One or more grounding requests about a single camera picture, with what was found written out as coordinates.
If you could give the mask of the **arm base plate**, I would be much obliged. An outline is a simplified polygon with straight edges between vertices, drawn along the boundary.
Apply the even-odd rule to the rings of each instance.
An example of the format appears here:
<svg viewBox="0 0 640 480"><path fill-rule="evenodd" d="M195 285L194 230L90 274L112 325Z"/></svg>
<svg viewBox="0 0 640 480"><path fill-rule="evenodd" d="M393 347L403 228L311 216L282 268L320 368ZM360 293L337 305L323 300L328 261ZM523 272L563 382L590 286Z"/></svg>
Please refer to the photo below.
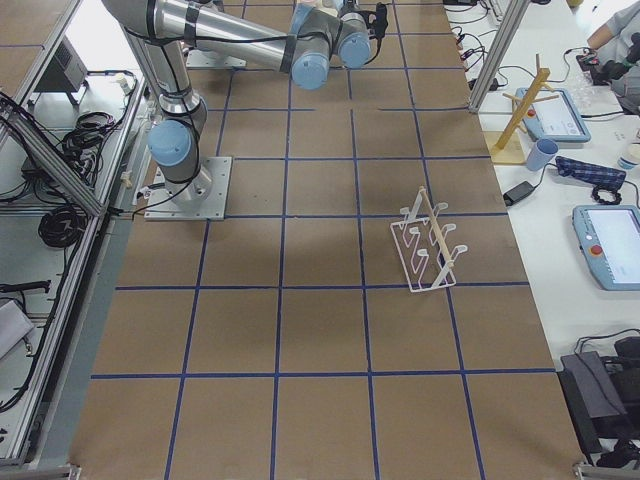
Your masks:
<svg viewBox="0 0 640 480"><path fill-rule="evenodd" d="M191 49L186 56L186 67L190 70L224 70L246 67L246 61L214 51Z"/></svg>
<svg viewBox="0 0 640 480"><path fill-rule="evenodd" d="M143 211L148 221L221 221L225 218L226 201L233 159L201 157L199 175L186 187L166 183L159 167L154 182L164 186L150 193L152 207Z"/></svg>

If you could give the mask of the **person forearm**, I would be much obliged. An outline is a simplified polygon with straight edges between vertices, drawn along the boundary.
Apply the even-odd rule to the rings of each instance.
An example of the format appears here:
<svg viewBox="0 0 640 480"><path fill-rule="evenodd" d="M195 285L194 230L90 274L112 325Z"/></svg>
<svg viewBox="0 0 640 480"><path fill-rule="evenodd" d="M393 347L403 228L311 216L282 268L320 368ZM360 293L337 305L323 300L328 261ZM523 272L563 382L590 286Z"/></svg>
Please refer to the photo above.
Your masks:
<svg viewBox="0 0 640 480"><path fill-rule="evenodd" d="M587 39L587 45L591 49L599 49L612 40L624 26L622 15L616 13L604 24L598 27Z"/></svg>

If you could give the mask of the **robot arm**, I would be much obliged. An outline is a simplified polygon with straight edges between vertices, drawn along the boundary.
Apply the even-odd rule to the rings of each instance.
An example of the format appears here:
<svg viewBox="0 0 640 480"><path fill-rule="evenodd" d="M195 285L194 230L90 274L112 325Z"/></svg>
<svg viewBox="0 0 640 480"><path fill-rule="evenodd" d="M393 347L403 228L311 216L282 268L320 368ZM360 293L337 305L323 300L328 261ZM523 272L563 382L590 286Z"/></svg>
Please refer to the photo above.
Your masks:
<svg viewBox="0 0 640 480"><path fill-rule="evenodd" d="M151 129L148 148L169 201L186 208L209 195L213 178L199 149L206 106L192 86L184 48L255 62L315 90L325 84L333 56L349 69L370 63L388 27L384 4L363 10L355 1L299 1L287 32L227 14L217 1L107 1L104 6L133 42L134 56L157 90L163 119Z"/></svg>

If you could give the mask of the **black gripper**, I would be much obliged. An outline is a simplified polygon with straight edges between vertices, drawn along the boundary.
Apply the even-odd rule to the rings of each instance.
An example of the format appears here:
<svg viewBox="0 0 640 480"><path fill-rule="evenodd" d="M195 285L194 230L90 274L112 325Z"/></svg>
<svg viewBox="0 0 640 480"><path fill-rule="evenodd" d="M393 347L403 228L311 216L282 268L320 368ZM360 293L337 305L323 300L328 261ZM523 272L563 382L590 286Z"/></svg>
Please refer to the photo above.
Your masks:
<svg viewBox="0 0 640 480"><path fill-rule="evenodd" d="M346 16L347 14L360 14L365 15L367 10L362 10L357 0L342 0L339 2L339 15Z"/></svg>

